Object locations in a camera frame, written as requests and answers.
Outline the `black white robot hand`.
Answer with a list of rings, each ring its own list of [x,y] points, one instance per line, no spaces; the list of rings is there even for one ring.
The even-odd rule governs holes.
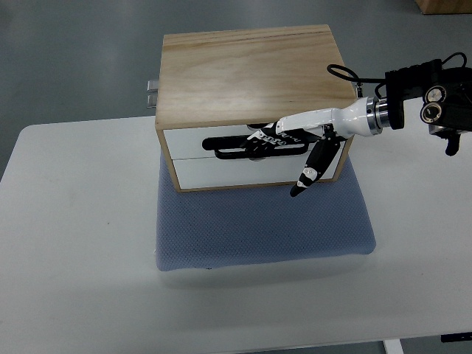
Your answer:
[[[313,139],[315,145],[290,191],[296,197],[325,174],[342,141],[354,135],[374,136],[389,126],[386,100],[364,97],[343,109],[324,108],[283,117],[255,131],[240,147],[251,157],[263,157],[278,147]]]

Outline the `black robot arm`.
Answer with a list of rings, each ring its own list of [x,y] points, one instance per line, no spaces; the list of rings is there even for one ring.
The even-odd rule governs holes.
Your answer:
[[[431,135],[447,141],[445,154],[453,156],[459,151],[461,135],[471,131],[471,68],[467,62],[465,53],[455,52],[444,60],[386,72],[383,79],[359,77],[334,63],[327,71],[356,84],[359,98],[364,83],[376,85],[375,96],[367,100],[367,116],[378,130],[404,128],[404,102],[421,98],[419,118]]]

